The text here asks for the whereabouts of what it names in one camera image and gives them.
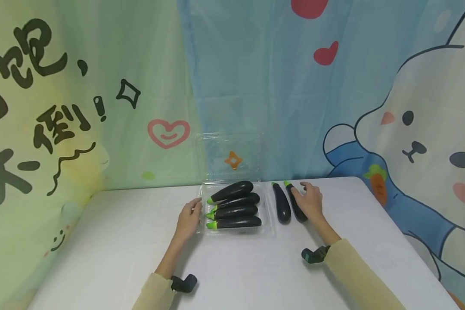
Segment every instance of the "orange star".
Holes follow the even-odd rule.
[[[238,165],[243,161],[242,158],[239,158],[236,153],[234,153],[233,151],[230,151],[229,152],[229,158],[227,158],[226,160],[224,160],[224,162],[226,164],[229,164],[229,166],[231,166],[231,168],[233,170],[236,170],[236,168],[238,167]]]

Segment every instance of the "human hand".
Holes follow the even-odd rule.
[[[184,205],[183,211],[181,211],[177,220],[174,240],[184,243],[195,234],[196,226],[200,220],[201,208],[201,197],[195,198]]]
[[[303,211],[312,223],[317,220],[323,220],[322,193],[320,192],[320,189],[317,186],[311,185],[309,182],[300,182],[300,184],[307,192],[305,196],[301,195],[295,187],[291,188],[291,193],[293,194],[301,211]]]

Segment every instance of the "plastic tray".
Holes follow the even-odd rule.
[[[243,133],[225,135],[219,133],[195,135],[195,149],[198,167],[203,176],[199,196],[203,198],[202,216],[197,233],[207,236],[238,235],[238,234],[264,234],[272,231],[271,216],[267,207],[265,186],[260,181],[260,148],[262,146],[262,134]],[[235,169],[229,166],[225,160],[234,152],[241,162]],[[262,220],[259,227],[209,229],[206,224],[211,222],[205,215],[215,205],[209,205],[206,200],[212,194],[218,192],[232,183],[249,180],[253,183],[253,192],[257,193],[260,201],[257,204],[258,216]]]
[[[210,197],[212,194],[218,192],[224,187],[232,183],[224,182],[214,182],[214,183],[203,183],[200,186],[200,197],[203,197],[203,207],[202,207],[202,217],[200,218],[200,225],[198,228],[198,233],[205,234],[207,236],[222,236],[222,235],[247,235],[247,234],[263,234],[266,232],[271,232],[271,221],[269,215],[269,208],[267,207],[267,199],[265,196],[264,185],[255,181],[253,183],[252,192],[257,193],[260,197],[260,201],[257,203],[258,214],[256,216],[262,220],[262,225],[258,227],[245,227],[245,228],[226,228],[226,229],[209,229],[206,227],[206,224],[212,222],[212,220],[206,218],[204,215],[209,213],[215,205],[210,205],[205,200]]]

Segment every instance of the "beige sleeve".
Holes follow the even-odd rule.
[[[331,245],[324,261],[360,309],[405,309],[346,239]]]
[[[176,295],[171,289],[172,281],[164,279],[160,274],[152,273],[143,288],[132,310],[168,310]]]

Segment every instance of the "fabric backdrop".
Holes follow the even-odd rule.
[[[264,133],[263,179],[360,177],[465,306],[465,0],[178,9],[202,130]]]
[[[98,190],[251,171],[360,177],[465,307],[465,0],[0,1],[1,309]]]
[[[200,132],[175,1],[0,1],[1,309],[96,191],[199,183]]]

